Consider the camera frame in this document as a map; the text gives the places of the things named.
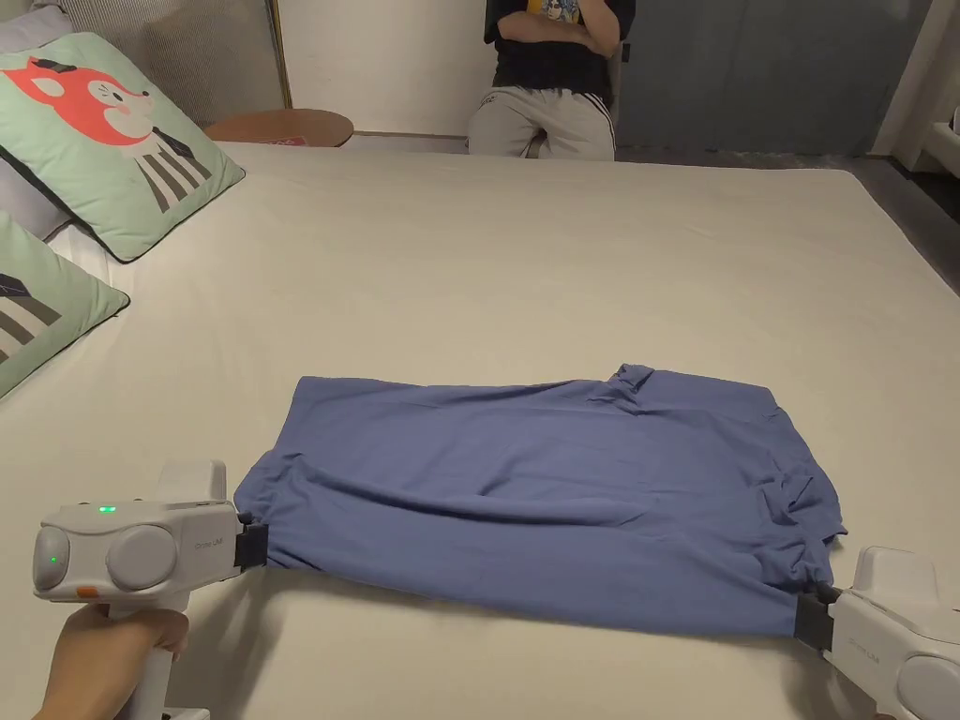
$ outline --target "round wooden table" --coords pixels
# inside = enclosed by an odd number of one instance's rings
[[[353,136],[353,123],[326,110],[285,109],[235,115],[206,129],[212,140],[339,148]]]

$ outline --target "fox illustration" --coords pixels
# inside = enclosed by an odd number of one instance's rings
[[[22,70],[0,73],[77,132],[134,160],[160,212],[209,180],[210,172],[189,146],[154,126],[150,115],[155,100],[148,91],[131,92],[99,70],[37,58],[30,58]]]

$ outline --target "dark floor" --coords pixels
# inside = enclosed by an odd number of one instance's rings
[[[893,160],[870,157],[693,153],[620,148],[622,162],[749,167],[834,168],[853,173],[930,266],[960,295],[960,180],[908,173]]]

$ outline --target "t-shirt sleeve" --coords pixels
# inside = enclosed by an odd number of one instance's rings
[[[636,17],[636,0],[608,0],[610,9],[620,21],[620,39],[627,39],[630,29],[634,27]]]
[[[488,45],[497,42],[500,38],[500,28],[497,23],[507,15],[526,9],[523,0],[487,0],[487,28],[483,41]]]

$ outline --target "black t-shirt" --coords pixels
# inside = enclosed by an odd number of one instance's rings
[[[636,0],[607,0],[620,20],[620,39],[630,32]],[[542,14],[558,22],[584,24],[579,0],[490,0],[484,40],[495,42],[499,61],[493,85],[517,85],[528,90],[571,90],[612,102],[608,61],[575,42],[514,42],[500,36],[497,23],[514,12]]]

